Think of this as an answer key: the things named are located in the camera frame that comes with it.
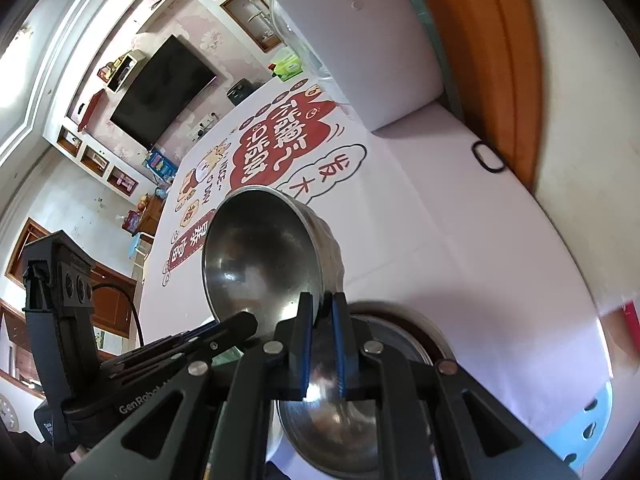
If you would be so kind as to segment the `small steel bowl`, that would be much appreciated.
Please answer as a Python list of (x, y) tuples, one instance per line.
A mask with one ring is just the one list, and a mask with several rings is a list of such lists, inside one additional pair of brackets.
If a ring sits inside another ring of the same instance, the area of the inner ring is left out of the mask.
[(202, 278), (214, 319), (246, 311), (255, 336), (266, 339), (294, 318), (299, 295), (317, 312), (325, 294), (344, 288), (340, 245), (309, 206), (266, 186), (231, 192), (210, 220), (202, 251)]

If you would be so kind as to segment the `brown wooden door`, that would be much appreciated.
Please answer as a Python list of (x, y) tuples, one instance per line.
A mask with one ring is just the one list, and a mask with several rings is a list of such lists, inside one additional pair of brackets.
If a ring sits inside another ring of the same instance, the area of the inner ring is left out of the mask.
[[(4, 270), (4, 276), (21, 289), (24, 289), (24, 249), (28, 244), (48, 235), (49, 232), (31, 218), (24, 223)], [(88, 278), (73, 273), (64, 274), (62, 285), (65, 296), (70, 299), (80, 299), (85, 304), (93, 302), (92, 322), (96, 328), (116, 336), (129, 337), (132, 321), (129, 301), (134, 299), (136, 280), (97, 262)]]

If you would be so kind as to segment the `blue stool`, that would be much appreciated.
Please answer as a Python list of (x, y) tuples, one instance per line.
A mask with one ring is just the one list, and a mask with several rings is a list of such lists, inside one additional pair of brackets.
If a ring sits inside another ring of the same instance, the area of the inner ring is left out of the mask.
[(146, 233), (134, 234), (128, 249), (128, 258), (135, 265), (142, 268), (148, 258), (153, 239)]

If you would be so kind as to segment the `wooden tv cabinet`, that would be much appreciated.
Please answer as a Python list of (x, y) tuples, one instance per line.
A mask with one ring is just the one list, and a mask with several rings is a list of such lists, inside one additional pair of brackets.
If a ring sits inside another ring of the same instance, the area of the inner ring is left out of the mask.
[(164, 205), (165, 201), (162, 198), (153, 195), (146, 203), (145, 210), (142, 211), (137, 229), (134, 232), (136, 234), (145, 233), (149, 236), (154, 236), (160, 224), (160, 215)]

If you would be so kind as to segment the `blue poster board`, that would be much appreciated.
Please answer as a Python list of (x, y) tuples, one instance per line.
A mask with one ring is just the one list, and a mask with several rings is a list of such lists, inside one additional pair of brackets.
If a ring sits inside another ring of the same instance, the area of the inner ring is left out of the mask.
[(175, 179), (177, 166), (157, 148), (146, 155), (143, 165), (165, 182), (171, 183)]

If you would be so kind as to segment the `black television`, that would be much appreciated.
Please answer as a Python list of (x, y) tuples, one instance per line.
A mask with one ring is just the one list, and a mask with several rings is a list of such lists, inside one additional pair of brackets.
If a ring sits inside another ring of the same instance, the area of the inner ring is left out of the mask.
[(152, 150), (171, 123), (216, 77), (181, 39), (170, 36), (134, 78), (111, 122)]

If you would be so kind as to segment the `green tissue box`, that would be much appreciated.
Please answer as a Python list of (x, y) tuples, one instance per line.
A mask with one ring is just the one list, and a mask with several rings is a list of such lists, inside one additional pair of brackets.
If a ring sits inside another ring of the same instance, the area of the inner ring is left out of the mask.
[(303, 73), (303, 63), (299, 56), (293, 51), (283, 51), (276, 55), (269, 64), (269, 69), (273, 76), (280, 81), (288, 81)]

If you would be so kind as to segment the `white sterilizer cabinet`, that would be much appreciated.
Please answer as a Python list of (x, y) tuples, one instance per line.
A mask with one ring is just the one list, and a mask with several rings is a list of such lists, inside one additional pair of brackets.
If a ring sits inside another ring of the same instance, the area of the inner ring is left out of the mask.
[(410, 0), (274, 0), (331, 79), (333, 99), (375, 131), (444, 92)]

